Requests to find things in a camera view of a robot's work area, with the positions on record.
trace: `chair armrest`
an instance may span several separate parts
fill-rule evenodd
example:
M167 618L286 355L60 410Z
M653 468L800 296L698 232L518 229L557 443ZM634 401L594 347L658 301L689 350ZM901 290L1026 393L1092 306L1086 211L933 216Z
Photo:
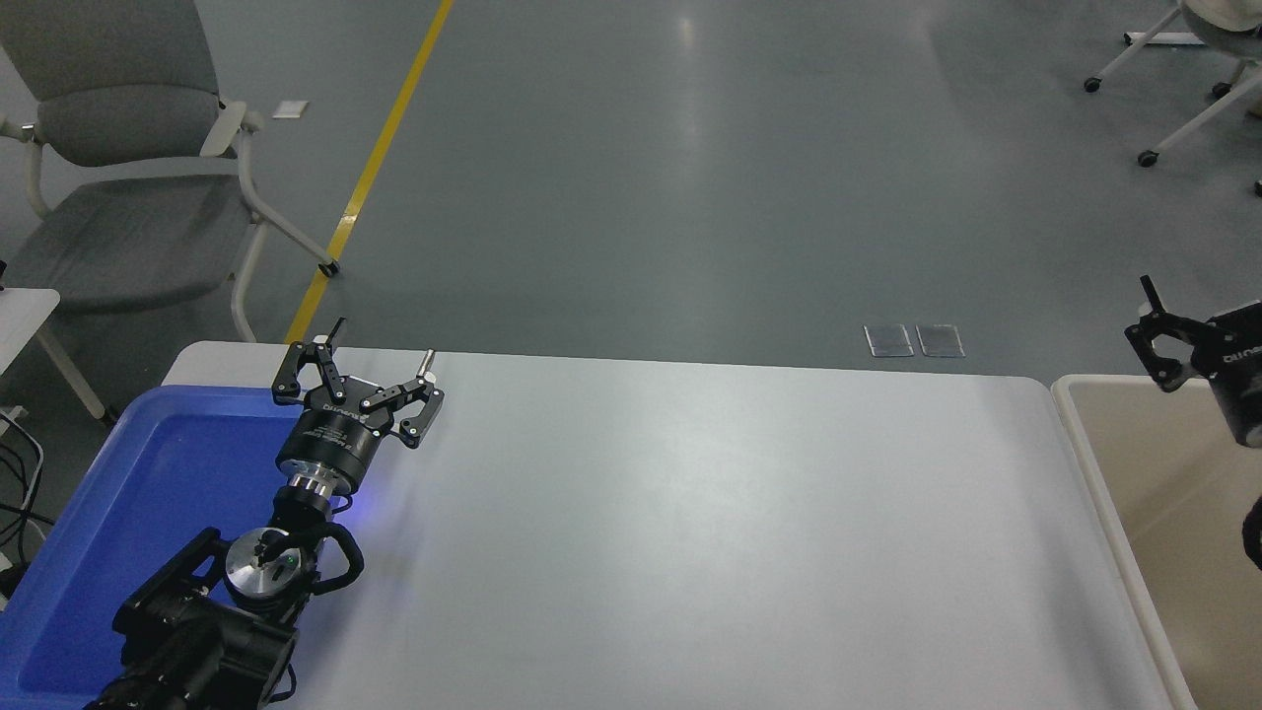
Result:
M198 154L202 158L217 158L227 153L228 148L232 148L232 139L241 130L242 120L245 120L245 101L228 101L220 110L220 117L215 119L211 131L206 134Z

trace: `yellow floor line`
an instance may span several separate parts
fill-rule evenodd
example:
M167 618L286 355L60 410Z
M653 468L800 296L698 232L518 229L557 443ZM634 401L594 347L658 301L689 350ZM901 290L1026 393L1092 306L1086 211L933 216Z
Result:
M363 202L369 198L369 190L372 189L372 183L377 179L377 170L381 169L381 163L390 150L390 143L394 140L395 131L399 130L399 122L403 120L404 111L408 110L408 103L411 102L411 96L416 91L416 83L420 82L420 73L425 71L425 62L429 61L429 54L434 50L434 43L438 42L438 33L443 30L443 23L447 21L447 13L451 11L453 1L443 0L438 5L434 20L429 23L429 32L425 33L425 40L420 43L420 50L416 52L416 58L411 62L411 69L408 71L408 78L404 79L403 86L399 88L399 96L395 97L394 107L390 108L386 124L381 126L377 143L372 146L372 153L369 154L367 164L363 165L360 182L355 183L351 201L346 203L346 211L342 212L342 218L337 221L333 238L328 242L328 252L334 259L341 259L342 250L346 248L346 242L351 238L351 230L355 228L355 221L360 217ZM305 337L307 328L310 327L312 318L316 317L316 309L319 308L319 300L324 296L326 285L328 285L328 277L317 270L312 276L310 285L307 286L303 301L298 305L298 311L294 313L294 320L289 324L289 332L285 333L285 342Z

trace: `gray concrete floor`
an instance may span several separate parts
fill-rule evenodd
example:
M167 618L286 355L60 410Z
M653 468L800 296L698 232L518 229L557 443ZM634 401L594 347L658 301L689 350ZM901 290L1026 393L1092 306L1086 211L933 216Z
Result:
M198 4L225 95L266 111L312 100L300 121L270 121L257 182L317 240L437 5ZM1232 62L1148 48L1082 90L1162 6L456 0L316 325L345 314L346 342L384 347L1045 383L1140 373L1121 334L1140 274L1196 317L1262 294L1262 121L1242 105L1157 166L1135 163ZM3 57L0 106L34 115ZM48 160L50 199L88 179ZM9 250L35 224L13 144L0 195ZM312 264L274 237L261 274L250 315L275 340ZM882 323L953 323L968 358L873 359L862 325ZM184 344L233 337L226 289L56 324L120 406ZM105 431L35 348L0 402L32 411L49 449L40 508L56 515Z

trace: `white table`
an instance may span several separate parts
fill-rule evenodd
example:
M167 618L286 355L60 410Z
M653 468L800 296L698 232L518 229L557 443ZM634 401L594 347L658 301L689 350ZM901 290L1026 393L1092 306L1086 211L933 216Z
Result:
M9 370L21 348L34 337L66 378L83 407L96 420L107 420L105 405L83 380L61 340L45 324L62 296L50 288L5 288L0 290L0 373Z
M167 383L266 387L283 349L197 343ZM367 571L308 607L297 707L1170 707L1036 382L434 371L428 439L339 516Z
M0 290L0 373L9 370L59 300L61 295L50 288Z

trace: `gray chair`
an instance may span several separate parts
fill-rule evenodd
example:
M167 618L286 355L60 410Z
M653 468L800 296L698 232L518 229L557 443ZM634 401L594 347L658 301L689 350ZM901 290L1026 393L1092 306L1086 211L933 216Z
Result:
M244 304L269 224L326 276L339 270L259 197L250 153L262 119L220 93L192 0L4 0L0 45L39 101L32 125L0 113L0 135L27 144L27 198L43 218L9 259L8 285L57 289L59 313L114 313L193 299L232 277L233 323L254 340ZM237 174L96 182L49 208L39 190L44 144L83 166L235 158ZM98 416L64 351L56 340L45 348Z
M1128 62L1136 52L1138 52L1148 40L1159 32L1161 32L1166 25L1172 23L1175 18L1182 15L1184 21L1188 23L1188 29L1193 32L1206 47L1215 49L1223 54L1233 57L1237 61L1235 73L1228 82L1215 83L1212 88L1214 95L1214 103L1208 108L1201 111L1196 117L1184 124L1179 130L1166 136L1165 140L1153 145L1148 150L1140 153L1138 161L1140 165L1148 168L1156 164L1157 156L1172 146L1175 143L1182 140L1189 132L1200 127L1205 121L1214 117L1228 106L1242 98L1251 88L1254 88L1262 83L1262 71L1258 66L1262 64L1262 38L1259 38L1254 32L1241 32L1246 26L1251 26L1251 23L1262 21L1262 15L1257 15L1256 10L1248 8L1254 3L1243 3L1246 5L1235 13L1224 14L1224 9L1230 9L1235 3L1223 1L1214 3L1208 6L1203 6L1205 0L1196 3L1189 3L1188 0L1180 0L1180 3L1172 8L1161 20L1152 26L1148 32L1143 34L1137 42L1131 44L1122 54L1108 63L1103 69L1097 72L1093 77L1088 78L1083 87L1088 93L1094 93L1099 90L1100 82L1113 73L1118 67ZM1206 19L1208 14L1213 14L1214 20L1230 25L1229 28L1219 26Z

